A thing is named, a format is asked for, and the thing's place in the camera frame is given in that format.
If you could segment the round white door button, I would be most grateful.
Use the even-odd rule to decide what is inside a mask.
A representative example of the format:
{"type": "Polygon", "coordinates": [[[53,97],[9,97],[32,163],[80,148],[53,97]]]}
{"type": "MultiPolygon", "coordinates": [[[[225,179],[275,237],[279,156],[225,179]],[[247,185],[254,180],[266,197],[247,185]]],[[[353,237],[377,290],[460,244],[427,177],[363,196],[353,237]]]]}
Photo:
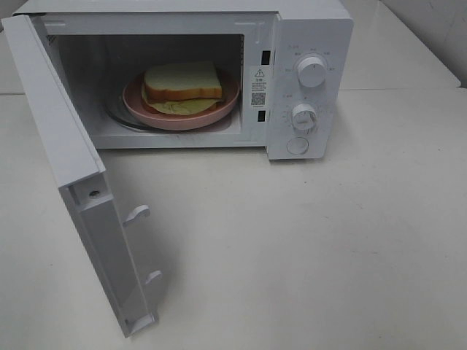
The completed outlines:
{"type": "Polygon", "coordinates": [[[295,137],[287,142],[287,151],[292,155],[302,155],[307,152],[308,148],[308,140],[302,137],[295,137]]]}

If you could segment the white bread sandwich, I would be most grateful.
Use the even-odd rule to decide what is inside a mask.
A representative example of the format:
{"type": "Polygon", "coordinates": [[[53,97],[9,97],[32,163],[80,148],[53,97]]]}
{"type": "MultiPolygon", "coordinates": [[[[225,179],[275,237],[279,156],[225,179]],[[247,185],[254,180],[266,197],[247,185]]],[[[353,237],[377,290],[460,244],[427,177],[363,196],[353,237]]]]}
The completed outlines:
{"type": "Polygon", "coordinates": [[[223,100],[223,88],[210,61],[170,63],[143,74],[142,101],[149,110],[189,116],[223,100]]]}

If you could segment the pink round plate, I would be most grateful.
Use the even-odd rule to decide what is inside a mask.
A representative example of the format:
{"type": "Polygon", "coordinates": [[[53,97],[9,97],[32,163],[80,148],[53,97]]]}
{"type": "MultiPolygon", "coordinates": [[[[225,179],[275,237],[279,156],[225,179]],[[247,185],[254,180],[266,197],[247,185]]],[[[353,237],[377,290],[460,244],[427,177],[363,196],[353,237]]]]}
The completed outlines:
{"type": "Polygon", "coordinates": [[[216,123],[226,117],[236,106],[240,93],[239,83],[226,71],[219,70],[224,100],[215,109],[188,116],[153,112],[142,98],[143,74],[134,77],[123,90],[123,103],[139,122],[166,131],[188,131],[216,123]]]}

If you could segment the white lower timer knob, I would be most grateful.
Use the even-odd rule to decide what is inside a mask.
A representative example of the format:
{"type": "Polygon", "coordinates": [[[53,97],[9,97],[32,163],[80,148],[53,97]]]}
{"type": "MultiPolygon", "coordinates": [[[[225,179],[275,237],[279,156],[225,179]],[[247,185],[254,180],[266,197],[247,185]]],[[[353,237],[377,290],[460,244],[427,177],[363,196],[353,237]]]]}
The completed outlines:
{"type": "Polygon", "coordinates": [[[292,108],[291,119],[295,129],[307,131],[315,127],[317,113],[310,104],[298,104],[292,108]]]}

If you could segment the white warning label sticker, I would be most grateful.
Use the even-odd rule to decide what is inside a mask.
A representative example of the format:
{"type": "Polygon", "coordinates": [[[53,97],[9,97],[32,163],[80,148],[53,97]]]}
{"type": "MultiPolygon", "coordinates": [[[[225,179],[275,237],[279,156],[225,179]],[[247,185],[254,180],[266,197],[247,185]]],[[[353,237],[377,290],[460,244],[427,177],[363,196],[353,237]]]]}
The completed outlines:
{"type": "Polygon", "coordinates": [[[247,78],[249,105],[252,108],[265,107],[269,97],[271,67],[251,66],[247,78]]]}

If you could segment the white microwave oven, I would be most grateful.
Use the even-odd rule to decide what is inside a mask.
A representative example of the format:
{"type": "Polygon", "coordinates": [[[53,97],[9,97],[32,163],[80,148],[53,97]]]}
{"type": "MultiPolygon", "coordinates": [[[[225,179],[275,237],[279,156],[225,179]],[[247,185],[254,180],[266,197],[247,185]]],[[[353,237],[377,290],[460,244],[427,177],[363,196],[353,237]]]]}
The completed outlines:
{"type": "Polygon", "coordinates": [[[262,147],[321,158],[353,21],[340,1],[27,1],[2,22],[50,157],[98,149],[262,147]],[[148,104],[155,67],[210,62],[222,100],[199,116],[148,104]]]}

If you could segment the white upper power knob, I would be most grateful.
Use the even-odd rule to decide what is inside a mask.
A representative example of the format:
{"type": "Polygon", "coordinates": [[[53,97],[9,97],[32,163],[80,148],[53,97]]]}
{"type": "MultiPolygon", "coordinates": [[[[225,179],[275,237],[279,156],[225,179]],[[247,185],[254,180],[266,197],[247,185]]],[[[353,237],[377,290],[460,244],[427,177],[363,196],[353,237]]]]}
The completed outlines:
{"type": "Polygon", "coordinates": [[[306,88],[321,85],[327,75],[328,64],[319,55],[308,55],[300,58],[296,64],[296,73],[300,84],[306,88]]]}

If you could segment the glass microwave turntable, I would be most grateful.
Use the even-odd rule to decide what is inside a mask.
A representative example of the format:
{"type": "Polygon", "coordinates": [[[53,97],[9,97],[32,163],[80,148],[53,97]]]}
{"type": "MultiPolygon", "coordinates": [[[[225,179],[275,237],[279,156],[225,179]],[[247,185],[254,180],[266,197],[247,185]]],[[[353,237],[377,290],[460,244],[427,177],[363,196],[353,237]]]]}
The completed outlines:
{"type": "Polygon", "coordinates": [[[102,102],[102,107],[108,117],[113,119],[116,123],[124,128],[140,133],[239,133],[241,130],[241,118],[239,116],[238,104],[236,104],[233,110],[221,120],[200,128],[191,128],[187,130],[154,128],[140,122],[129,112],[127,106],[123,102],[122,96],[118,98],[105,98],[102,102]]]}

